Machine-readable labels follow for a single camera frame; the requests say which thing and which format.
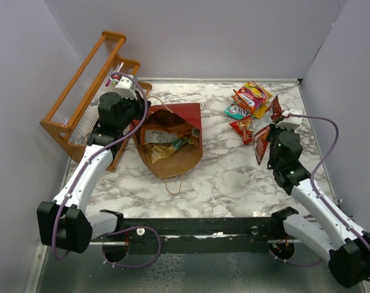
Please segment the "green marker pen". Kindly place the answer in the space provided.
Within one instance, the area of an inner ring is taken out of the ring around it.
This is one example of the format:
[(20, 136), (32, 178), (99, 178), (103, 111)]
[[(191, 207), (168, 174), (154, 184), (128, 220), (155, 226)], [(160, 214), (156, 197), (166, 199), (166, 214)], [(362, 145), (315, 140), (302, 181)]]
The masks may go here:
[(122, 69), (123, 65), (124, 65), (124, 62), (121, 62), (121, 63), (118, 65), (118, 67), (117, 67), (117, 69), (116, 69), (116, 71), (115, 71), (117, 74), (119, 74), (119, 72), (121, 72), (121, 69)]

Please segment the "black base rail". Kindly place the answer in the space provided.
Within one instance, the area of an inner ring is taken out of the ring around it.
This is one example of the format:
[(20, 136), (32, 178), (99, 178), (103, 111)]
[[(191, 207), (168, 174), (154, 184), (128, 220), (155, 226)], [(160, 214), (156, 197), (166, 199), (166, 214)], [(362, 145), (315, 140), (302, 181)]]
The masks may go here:
[(288, 236), (272, 217), (229, 218), (158, 218), (121, 219), (120, 229), (141, 226), (145, 234), (129, 231), (113, 236), (100, 236), (92, 244), (107, 247), (126, 245), (131, 254), (152, 255), (158, 239), (147, 228), (154, 229), (161, 240), (161, 253), (200, 254), (252, 252), (268, 253), (269, 243), (283, 243)]

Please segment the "orange Fox's fruits candy bag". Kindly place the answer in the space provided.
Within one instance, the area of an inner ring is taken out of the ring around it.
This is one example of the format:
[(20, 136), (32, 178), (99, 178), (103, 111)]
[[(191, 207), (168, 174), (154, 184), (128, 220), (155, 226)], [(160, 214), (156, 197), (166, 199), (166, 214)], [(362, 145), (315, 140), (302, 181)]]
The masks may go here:
[(273, 94), (253, 81), (248, 81), (239, 90), (233, 90), (232, 99), (251, 116), (260, 104), (271, 102)]

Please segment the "red snack packet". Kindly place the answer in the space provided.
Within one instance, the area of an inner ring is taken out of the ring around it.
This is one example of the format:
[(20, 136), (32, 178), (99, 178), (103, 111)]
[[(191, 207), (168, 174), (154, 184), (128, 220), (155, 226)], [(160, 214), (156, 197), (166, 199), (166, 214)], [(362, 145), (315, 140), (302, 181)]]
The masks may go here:
[(253, 140), (253, 120), (251, 116), (233, 121), (229, 125), (242, 137), (244, 145), (248, 145)]

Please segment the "yellow snack packet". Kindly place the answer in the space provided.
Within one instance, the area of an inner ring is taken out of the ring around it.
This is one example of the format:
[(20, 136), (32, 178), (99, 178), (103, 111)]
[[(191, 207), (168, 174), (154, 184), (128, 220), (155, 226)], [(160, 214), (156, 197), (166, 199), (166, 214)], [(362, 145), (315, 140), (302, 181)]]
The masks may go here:
[(254, 112), (253, 117), (254, 118), (262, 118), (264, 114), (270, 109), (272, 103), (263, 103), (260, 104), (257, 110)]

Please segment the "gold snack packet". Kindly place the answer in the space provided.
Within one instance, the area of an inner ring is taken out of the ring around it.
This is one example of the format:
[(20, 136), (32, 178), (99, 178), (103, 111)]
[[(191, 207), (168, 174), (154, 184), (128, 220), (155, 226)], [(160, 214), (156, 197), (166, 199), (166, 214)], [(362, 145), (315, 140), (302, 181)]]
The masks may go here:
[(144, 145), (144, 148), (145, 157), (149, 164), (155, 164), (167, 159), (177, 151), (172, 143), (147, 143)]

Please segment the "teal Fox's mint candy bag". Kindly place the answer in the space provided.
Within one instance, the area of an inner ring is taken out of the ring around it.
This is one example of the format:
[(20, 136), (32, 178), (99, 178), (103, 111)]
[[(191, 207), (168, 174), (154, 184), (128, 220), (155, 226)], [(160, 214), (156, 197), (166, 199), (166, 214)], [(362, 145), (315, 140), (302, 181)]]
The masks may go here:
[(236, 120), (240, 120), (242, 118), (250, 116), (250, 113), (248, 111), (234, 103), (230, 104), (225, 109), (225, 114)]

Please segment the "orange wooden rack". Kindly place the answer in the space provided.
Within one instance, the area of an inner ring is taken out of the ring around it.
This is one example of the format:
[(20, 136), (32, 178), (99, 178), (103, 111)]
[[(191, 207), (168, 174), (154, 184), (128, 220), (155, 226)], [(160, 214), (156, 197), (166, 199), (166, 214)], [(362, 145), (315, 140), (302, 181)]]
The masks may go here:
[[(140, 63), (127, 59), (119, 54), (126, 41), (126, 36), (119, 32), (104, 31), (87, 55), (82, 65), (74, 74), (66, 88), (60, 94), (53, 107), (41, 120), (41, 126), (59, 144), (59, 146), (75, 161), (80, 162), (87, 146), (87, 139), (98, 120), (100, 96), (114, 92), (116, 83), (122, 76), (136, 76)], [(121, 72), (115, 71), (124, 62)], [(146, 82), (134, 84), (136, 93), (145, 95), (152, 86)], [(125, 139), (108, 171), (114, 171), (122, 152), (128, 143)]]

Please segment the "red Doritos chip bag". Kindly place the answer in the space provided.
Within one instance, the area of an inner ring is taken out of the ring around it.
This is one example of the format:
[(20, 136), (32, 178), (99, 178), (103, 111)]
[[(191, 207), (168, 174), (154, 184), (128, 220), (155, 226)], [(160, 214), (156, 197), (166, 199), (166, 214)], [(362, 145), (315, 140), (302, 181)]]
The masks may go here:
[(281, 117), (282, 112), (278, 95), (276, 95), (268, 104), (264, 115), (253, 121), (253, 148), (258, 165), (261, 165), (267, 149), (270, 124)]

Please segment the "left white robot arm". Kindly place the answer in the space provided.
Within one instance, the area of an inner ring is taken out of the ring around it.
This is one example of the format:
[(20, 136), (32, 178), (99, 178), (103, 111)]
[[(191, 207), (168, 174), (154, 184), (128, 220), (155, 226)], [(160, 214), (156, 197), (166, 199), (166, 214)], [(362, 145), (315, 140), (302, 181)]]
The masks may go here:
[[(56, 260), (63, 259), (58, 251), (83, 253), (92, 239), (105, 235), (112, 241), (121, 239), (124, 225), (114, 212), (85, 214), (89, 198), (101, 175), (119, 154), (123, 142), (143, 123), (150, 104), (142, 92), (138, 98), (125, 98), (115, 92), (100, 96), (98, 113), (87, 139), (82, 159), (63, 189), (50, 202), (43, 201), (37, 208), (37, 219), (42, 244), (50, 246)], [(125, 134), (124, 130), (132, 126)]]

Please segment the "orange chips bag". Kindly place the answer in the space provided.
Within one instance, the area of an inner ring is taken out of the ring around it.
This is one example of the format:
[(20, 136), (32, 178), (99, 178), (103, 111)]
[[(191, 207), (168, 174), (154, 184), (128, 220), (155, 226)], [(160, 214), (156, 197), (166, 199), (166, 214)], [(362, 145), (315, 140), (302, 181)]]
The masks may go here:
[(140, 131), (140, 143), (172, 143), (185, 136), (199, 137), (200, 130), (189, 123), (175, 126), (144, 125)]

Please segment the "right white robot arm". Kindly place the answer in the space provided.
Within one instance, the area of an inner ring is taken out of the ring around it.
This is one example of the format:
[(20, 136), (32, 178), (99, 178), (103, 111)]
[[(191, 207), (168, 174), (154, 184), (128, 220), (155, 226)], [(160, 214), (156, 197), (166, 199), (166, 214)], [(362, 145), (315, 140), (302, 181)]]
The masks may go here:
[(314, 225), (286, 208), (273, 214), (271, 234), (278, 239), (288, 235), (301, 241), (327, 263), (334, 279), (345, 288), (370, 281), (370, 232), (345, 215), (300, 163), (303, 147), (298, 133), (273, 123), (267, 141), (267, 167), (273, 171), (276, 183), (317, 221)]

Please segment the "red paper bag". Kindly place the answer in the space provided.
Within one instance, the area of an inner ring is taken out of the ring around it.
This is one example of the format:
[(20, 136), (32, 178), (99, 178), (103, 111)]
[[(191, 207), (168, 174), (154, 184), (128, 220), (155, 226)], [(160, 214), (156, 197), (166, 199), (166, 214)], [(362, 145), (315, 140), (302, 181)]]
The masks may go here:
[[(144, 145), (140, 143), (140, 131), (144, 125), (175, 126), (189, 123), (200, 130), (199, 137), (185, 136), (172, 142), (176, 153), (155, 164), (149, 164), (145, 157)], [(192, 170), (203, 156), (203, 134), (201, 125), (201, 105), (199, 103), (158, 104), (151, 106), (140, 128), (132, 135), (142, 162), (155, 177), (164, 181), (173, 177), (183, 177)]]

